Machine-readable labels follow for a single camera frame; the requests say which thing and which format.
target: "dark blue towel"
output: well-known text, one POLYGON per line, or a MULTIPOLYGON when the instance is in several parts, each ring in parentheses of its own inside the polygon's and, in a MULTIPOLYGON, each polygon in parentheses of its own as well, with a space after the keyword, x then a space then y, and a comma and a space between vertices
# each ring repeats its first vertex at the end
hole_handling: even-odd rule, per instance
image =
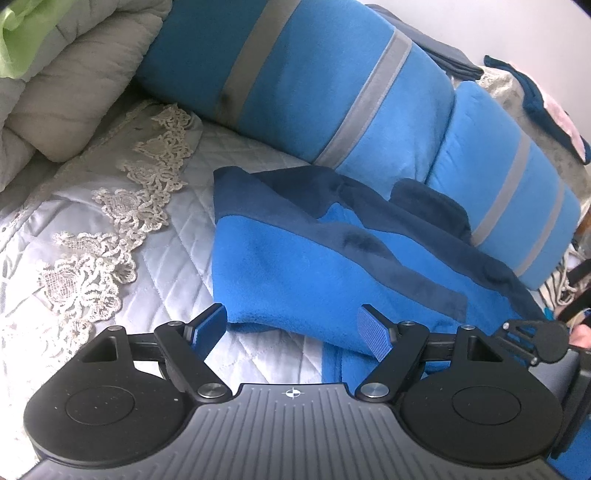
POLYGON ((531 120, 539 125, 548 135, 551 135, 560 145, 570 151, 576 158, 580 159, 584 165, 588 165, 591 162, 591 148, 589 148, 587 141, 584 138, 582 139, 585 145, 585 160, 583 161, 579 153, 575 150, 569 135, 556 124, 552 116, 544 108, 542 93, 532 79, 525 73, 515 70, 508 63, 494 59, 488 55, 484 57, 484 65, 510 72, 523 88, 523 110, 525 110, 525 113, 527 113, 531 120))
POLYGON ((404 32, 413 42, 421 47, 429 55, 439 68, 453 75, 458 80, 479 80, 484 73, 480 67, 474 65, 468 57, 456 47, 437 41, 420 30, 406 24, 394 15, 390 10, 380 5, 367 4, 375 12, 379 13, 388 22, 400 31, 404 32))

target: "quilted bedspread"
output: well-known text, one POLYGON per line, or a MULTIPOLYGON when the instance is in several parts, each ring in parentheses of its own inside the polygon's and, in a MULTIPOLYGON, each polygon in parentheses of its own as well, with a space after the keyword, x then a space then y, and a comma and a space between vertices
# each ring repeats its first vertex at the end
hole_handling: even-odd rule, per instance
MULTIPOLYGON (((108 325, 188 321, 212 303, 213 170, 304 162, 150 101, 35 189, 0 233, 0 475, 35 462, 30 395, 108 325)), ((282 330, 227 333, 207 359, 240 382, 320 382, 322 343, 282 330)))

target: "black circular pad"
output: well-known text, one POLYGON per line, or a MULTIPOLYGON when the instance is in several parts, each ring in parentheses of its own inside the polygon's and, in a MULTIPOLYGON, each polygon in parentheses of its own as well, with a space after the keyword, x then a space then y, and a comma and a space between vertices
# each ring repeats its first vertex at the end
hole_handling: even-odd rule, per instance
POLYGON ((502 466, 542 455, 562 421, 560 403, 513 362, 469 361, 413 385, 404 423, 427 449, 474 466, 502 466))
POLYGON ((24 425, 37 452, 109 468, 147 457, 178 433, 186 413, 179 391, 116 363, 70 361, 33 395, 24 425))
POLYGON ((66 412, 85 425, 108 425, 124 419, 134 408, 134 396, 119 387, 95 387, 70 397, 66 412))
POLYGON ((472 423, 501 425, 521 411, 517 397, 507 390, 479 385, 460 390, 452 397, 456 413, 472 423))

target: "blue pillow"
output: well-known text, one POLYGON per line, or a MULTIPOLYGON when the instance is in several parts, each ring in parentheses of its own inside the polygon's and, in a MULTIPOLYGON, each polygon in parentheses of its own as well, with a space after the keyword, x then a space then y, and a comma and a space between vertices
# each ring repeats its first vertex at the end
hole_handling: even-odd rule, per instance
POLYGON ((427 185, 462 205, 472 244, 531 289, 556 268, 580 216, 577 199, 542 151, 473 82, 456 90, 427 185))
POLYGON ((425 181, 454 101, 431 58, 356 0, 175 0, 137 78, 386 198, 425 181))

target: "triangular cutout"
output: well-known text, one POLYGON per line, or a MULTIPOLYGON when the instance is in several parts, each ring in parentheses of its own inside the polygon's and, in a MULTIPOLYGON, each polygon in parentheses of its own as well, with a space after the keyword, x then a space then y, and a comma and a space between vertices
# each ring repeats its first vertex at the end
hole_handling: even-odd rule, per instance
POLYGON ((503 359, 493 352, 479 337, 468 340, 468 360, 473 362, 502 362, 503 359))
POLYGON ((88 352, 82 361, 86 364, 95 362, 114 362, 117 360, 117 343, 114 337, 105 337, 88 352))

